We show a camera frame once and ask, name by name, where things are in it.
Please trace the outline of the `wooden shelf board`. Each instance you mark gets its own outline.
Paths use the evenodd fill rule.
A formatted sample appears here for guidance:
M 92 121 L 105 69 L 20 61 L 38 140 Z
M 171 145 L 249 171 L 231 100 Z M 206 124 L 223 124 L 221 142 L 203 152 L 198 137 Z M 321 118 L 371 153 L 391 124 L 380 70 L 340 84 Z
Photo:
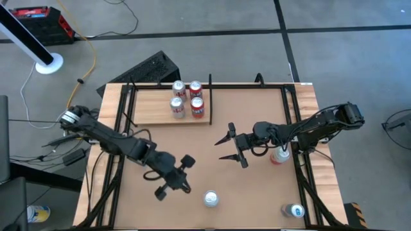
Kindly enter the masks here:
M 204 89 L 204 116 L 195 118 L 192 115 L 190 102 L 186 101 L 184 118 L 174 118 L 170 99 L 173 97 L 172 90 L 140 90 L 137 93 L 134 123 L 137 125 L 159 125 L 159 124 L 209 124 L 211 122 L 211 100 L 209 89 Z

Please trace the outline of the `blue silver Red Bull can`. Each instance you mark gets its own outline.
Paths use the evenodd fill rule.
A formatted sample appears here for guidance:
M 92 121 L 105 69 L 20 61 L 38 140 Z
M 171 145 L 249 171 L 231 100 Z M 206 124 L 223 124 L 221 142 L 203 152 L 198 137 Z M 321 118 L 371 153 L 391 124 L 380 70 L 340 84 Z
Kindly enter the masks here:
M 281 207 L 281 212 L 284 216 L 291 218 L 303 218 L 305 215 L 304 207 L 298 203 L 290 203 L 283 205 Z

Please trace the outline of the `yellow black striped block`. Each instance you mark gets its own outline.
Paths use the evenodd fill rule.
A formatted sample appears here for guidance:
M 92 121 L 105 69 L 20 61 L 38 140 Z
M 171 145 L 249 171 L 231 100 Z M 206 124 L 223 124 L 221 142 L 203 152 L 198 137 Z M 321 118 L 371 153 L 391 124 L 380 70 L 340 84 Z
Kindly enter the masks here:
M 348 224 L 355 228 L 368 228 L 359 204 L 355 202 L 344 204 Z

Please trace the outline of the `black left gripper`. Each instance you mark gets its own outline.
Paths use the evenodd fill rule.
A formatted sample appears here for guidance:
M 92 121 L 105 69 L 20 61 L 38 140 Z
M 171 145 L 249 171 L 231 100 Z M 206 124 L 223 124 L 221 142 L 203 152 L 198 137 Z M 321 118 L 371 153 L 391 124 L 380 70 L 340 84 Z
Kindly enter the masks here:
M 191 187 L 187 181 L 187 173 L 184 170 L 185 168 L 191 168 L 195 164 L 195 159 L 190 155 L 185 155 L 180 162 L 181 165 L 175 167 L 169 159 L 165 164 L 161 164 L 155 169 L 155 172 L 165 181 L 165 184 L 155 191 L 155 197 L 159 201 L 166 197 L 166 189 L 168 187 L 172 190 L 180 189 L 186 194 L 191 192 Z

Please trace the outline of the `black power adapter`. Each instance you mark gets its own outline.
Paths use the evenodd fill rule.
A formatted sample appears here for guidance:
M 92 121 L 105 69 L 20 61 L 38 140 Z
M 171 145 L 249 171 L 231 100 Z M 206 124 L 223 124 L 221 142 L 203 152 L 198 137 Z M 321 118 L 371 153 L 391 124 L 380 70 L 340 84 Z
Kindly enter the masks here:
M 67 156 L 64 156 L 62 160 L 65 166 L 70 166 L 71 164 L 74 164 L 75 162 L 81 160 L 84 157 L 85 157 L 85 150 L 83 148 L 80 148 L 68 154 Z

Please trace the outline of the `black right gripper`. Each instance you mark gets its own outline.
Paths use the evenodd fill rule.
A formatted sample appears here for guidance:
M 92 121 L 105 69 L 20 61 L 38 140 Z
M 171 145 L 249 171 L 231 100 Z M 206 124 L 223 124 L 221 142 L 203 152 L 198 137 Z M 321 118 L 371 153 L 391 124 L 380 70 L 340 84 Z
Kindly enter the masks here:
M 229 132 L 227 132 L 227 134 L 221 140 L 216 142 L 215 145 L 219 145 L 233 139 L 238 153 L 220 157 L 220 160 L 235 160 L 241 164 L 242 168 L 247 168 L 249 165 L 247 159 L 244 157 L 243 152 L 250 150 L 252 153 L 254 153 L 254 148 L 250 139 L 251 134 L 241 133 L 237 135 L 234 123 L 229 123 L 228 127 Z

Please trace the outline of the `red Fanta can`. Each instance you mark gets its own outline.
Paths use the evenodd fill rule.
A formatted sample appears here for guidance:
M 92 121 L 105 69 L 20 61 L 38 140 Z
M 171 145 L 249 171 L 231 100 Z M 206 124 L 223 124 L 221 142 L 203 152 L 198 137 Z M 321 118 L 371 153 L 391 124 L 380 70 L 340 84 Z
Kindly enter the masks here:
M 199 81 L 192 81 L 189 84 L 190 98 L 202 98 L 202 84 Z
M 204 116 L 204 101 L 200 97 L 195 97 L 190 103 L 193 117 L 201 118 Z

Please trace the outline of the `white black floor pole stand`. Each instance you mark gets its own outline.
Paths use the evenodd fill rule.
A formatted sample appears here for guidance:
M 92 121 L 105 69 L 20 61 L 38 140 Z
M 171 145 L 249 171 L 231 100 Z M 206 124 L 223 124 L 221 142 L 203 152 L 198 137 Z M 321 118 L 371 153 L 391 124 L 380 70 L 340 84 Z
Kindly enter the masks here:
M 63 57 L 50 53 L 1 3 L 0 31 L 34 60 L 38 73 L 53 74 L 62 67 Z

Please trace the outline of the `red black tool case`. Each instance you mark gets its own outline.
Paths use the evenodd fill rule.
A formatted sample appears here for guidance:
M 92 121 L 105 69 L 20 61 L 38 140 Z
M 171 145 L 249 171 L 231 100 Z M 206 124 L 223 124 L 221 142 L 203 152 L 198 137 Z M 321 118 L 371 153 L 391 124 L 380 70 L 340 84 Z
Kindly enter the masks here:
M 51 6 L 9 9 L 10 13 L 43 45 L 72 44 L 75 32 L 60 10 Z

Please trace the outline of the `black table base beam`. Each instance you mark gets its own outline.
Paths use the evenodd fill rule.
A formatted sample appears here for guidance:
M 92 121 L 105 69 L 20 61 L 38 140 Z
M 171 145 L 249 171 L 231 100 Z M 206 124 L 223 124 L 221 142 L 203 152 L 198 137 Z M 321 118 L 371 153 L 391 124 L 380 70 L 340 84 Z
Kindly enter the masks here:
M 82 188 L 82 181 L 69 178 L 66 176 L 48 173 L 31 167 L 20 164 L 10 164 L 10 178 L 23 177 L 27 182 L 32 184 L 43 185 L 56 189 L 63 189 L 67 191 L 80 192 Z

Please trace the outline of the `silver Diet Coke can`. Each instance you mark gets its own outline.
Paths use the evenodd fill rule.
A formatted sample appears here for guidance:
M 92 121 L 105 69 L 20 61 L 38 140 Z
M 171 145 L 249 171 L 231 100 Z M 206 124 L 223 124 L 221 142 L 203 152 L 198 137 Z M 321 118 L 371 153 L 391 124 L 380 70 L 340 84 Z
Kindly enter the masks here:
M 183 81 L 181 80 L 175 81 L 172 85 L 172 90 L 173 90 L 173 95 L 175 97 L 179 97 L 183 101 L 187 100 L 186 86 Z
M 185 117 L 184 102 L 180 97 L 171 98 L 170 107 L 174 118 L 181 119 Z

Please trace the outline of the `black box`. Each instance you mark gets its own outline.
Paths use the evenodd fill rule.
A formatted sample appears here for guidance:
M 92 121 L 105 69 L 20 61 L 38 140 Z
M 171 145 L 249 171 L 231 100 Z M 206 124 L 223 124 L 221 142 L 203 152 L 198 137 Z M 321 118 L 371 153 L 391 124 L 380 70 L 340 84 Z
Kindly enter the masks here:
M 0 231 L 27 231 L 26 181 L 15 178 L 0 185 Z

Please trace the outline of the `yellow white container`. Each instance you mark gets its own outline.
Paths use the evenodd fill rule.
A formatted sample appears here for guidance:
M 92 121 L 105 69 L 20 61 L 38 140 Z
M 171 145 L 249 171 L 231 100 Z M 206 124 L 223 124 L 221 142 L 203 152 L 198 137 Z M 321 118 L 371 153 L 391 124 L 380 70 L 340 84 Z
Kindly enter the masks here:
M 30 205 L 26 208 L 28 223 L 45 222 L 51 214 L 51 209 L 47 206 Z

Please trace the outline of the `grey stand foot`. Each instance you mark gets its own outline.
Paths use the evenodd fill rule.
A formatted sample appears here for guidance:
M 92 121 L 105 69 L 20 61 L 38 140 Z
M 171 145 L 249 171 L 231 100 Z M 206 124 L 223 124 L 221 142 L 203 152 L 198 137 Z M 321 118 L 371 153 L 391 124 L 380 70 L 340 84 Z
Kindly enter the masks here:
M 385 131 L 391 131 L 395 128 L 404 126 L 409 132 L 411 132 L 411 113 L 404 115 L 392 122 L 386 121 L 385 123 L 382 123 L 381 125 Z

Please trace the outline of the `black metal shelf frame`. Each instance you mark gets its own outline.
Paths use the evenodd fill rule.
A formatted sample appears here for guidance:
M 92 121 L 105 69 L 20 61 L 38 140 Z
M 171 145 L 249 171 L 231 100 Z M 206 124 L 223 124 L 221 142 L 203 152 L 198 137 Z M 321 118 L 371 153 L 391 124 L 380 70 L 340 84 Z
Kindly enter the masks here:
M 204 89 L 209 89 L 210 100 L 211 100 L 211 103 L 212 103 L 212 105 L 210 106 L 211 107 L 211 122 L 209 124 L 211 124 L 212 120 L 213 120 L 213 91 L 210 89 L 211 85 L 212 85 L 211 82 L 203 85 L 203 90 Z M 130 86 L 130 96 L 129 96 L 130 106 L 123 113 L 124 116 L 126 116 L 128 121 L 130 121 L 131 123 L 134 123 L 133 119 L 134 119 L 134 114 L 135 114 L 137 93 L 140 90 L 161 90 L 161 89 L 165 89 L 165 90 L 170 89 L 171 90 L 171 87 L 172 87 L 171 83 L 164 83 L 164 84 L 162 84 L 162 83 L 147 83 L 147 84 L 133 83 L 133 84 L 131 84 L 131 86 Z

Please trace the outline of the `black aluminium table frame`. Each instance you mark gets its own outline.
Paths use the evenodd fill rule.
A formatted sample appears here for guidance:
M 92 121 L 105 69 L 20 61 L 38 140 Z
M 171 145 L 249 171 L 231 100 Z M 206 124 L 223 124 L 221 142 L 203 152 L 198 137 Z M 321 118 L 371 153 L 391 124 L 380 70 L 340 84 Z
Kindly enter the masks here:
M 164 180 L 126 160 L 118 203 L 108 203 L 102 223 L 116 228 L 302 228 L 303 219 L 287 218 L 281 207 L 300 202 L 295 165 L 271 163 L 269 154 L 257 157 L 245 152 L 249 166 L 242 168 L 233 160 L 220 157 L 236 153 L 232 141 L 215 145 L 234 123 L 238 133 L 250 133 L 258 121 L 283 124 L 294 116 L 291 101 L 283 101 L 279 88 L 250 84 L 213 85 L 213 120 L 211 124 L 136 125 L 136 133 L 151 137 L 159 151 L 167 151 L 180 160 L 185 155 L 195 159 L 187 169 L 191 192 L 167 190 L 159 201 L 155 190 Z M 206 207 L 203 197 L 216 191 L 216 207 Z

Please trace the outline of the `grey cabinet panel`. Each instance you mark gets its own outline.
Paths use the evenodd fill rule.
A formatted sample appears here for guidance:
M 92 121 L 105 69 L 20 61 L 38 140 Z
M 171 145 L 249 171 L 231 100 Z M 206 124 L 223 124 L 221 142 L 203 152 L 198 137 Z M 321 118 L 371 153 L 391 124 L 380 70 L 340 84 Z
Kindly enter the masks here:
M 8 97 L 0 96 L 0 182 L 10 177 Z

